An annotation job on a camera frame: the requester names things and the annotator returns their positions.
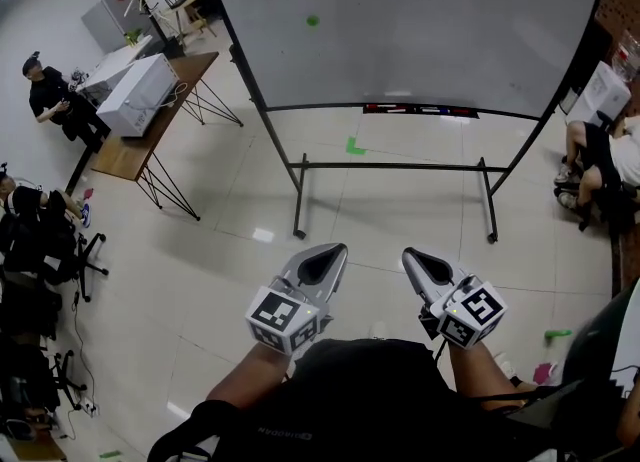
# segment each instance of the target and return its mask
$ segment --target white box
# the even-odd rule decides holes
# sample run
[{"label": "white box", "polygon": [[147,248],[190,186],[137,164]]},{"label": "white box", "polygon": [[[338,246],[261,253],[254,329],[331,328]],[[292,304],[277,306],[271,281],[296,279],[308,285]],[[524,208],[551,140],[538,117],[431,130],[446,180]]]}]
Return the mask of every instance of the white box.
[{"label": "white box", "polygon": [[629,98],[631,98],[631,92],[622,79],[611,67],[600,62],[584,91],[567,114],[567,122],[584,121],[599,126],[602,121],[596,113],[598,110],[615,120]]},{"label": "white box", "polygon": [[97,114],[115,135],[141,137],[177,83],[178,75],[164,55],[138,60]]}]

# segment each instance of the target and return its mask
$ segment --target wall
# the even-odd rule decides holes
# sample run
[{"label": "wall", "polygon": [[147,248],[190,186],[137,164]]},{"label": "wall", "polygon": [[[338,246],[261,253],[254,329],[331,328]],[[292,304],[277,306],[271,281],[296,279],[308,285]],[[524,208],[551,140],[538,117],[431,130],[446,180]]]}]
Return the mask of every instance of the wall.
[{"label": "wall", "polygon": [[12,174],[45,188],[66,186],[85,146],[68,141],[59,127],[35,121],[22,64],[38,50],[43,65],[65,74],[75,67],[92,69],[103,53],[81,16],[97,1],[0,2],[0,162],[8,161]]}]

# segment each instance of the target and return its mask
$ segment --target whiteboard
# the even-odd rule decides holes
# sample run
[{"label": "whiteboard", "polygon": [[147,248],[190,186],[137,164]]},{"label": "whiteboard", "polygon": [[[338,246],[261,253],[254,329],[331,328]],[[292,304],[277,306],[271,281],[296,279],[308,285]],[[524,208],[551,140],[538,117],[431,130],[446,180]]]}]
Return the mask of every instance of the whiteboard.
[{"label": "whiteboard", "polygon": [[269,109],[388,102],[541,117],[596,0],[222,1]]}]

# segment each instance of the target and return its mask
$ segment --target white marker cube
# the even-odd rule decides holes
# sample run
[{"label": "white marker cube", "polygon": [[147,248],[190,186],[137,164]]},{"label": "white marker cube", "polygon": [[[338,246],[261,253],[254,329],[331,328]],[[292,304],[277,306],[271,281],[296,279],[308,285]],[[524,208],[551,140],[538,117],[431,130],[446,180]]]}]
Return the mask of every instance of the white marker cube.
[{"label": "white marker cube", "polygon": [[469,349],[496,328],[507,309],[498,292],[485,282],[444,308],[438,332],[459,347]]},{"label": "white marker cube", "polygon": [[245,319],[256,341],[291,355],[320,332],[319,313],[311,304],[261,286]]}]

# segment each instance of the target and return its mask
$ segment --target person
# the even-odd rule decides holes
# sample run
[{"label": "person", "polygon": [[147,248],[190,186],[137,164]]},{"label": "person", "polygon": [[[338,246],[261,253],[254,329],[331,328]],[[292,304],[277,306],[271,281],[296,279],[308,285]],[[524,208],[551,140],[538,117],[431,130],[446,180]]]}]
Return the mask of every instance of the person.
[{"label": "person", "polygon": [[[554,179],[559,187],[578,185],[578,195],[561,192],[558,202],[579,214],[585,212],[592,194],[601,188],[617,190],[622,182],[640,186],[640,116],[626,118],[613,136],[593,123],[573,121],[567,125],[567,161]],[[578,175],[576,159],[582,155],[584,174]]]},{"label": "person", "polygon": [[[42,68],[35,52],[22,66],[22,74],[31,81],[29,104],[39,123],[51,121],[62,126],[69,140],[80,139],[94,152],[98,152],[101,137],[111,131],[97,116],[95,108],[77,94],[53,67]],[[89,125],[94,126],[97,135]]]},{"label": "person", "polygon": [[62,190],[49,195],[36,188],[18,186],[5,171],[0,172],[0,200],[6,213],[20,218],[28,227],[43,226],[56,230],[65,221],[69,211],[84,227],[91,224],[91,208],[85,204],[82,209]]},{"label": "person", "polygon": [[518,392],[481,342],[449,344],[455,392],[424,345],[372,337],[311,345],[285,382],[290,358],[255,345],[148,461],[513,462],[545,449],[515,436],[504,417],[523,400],[470,399]]}]

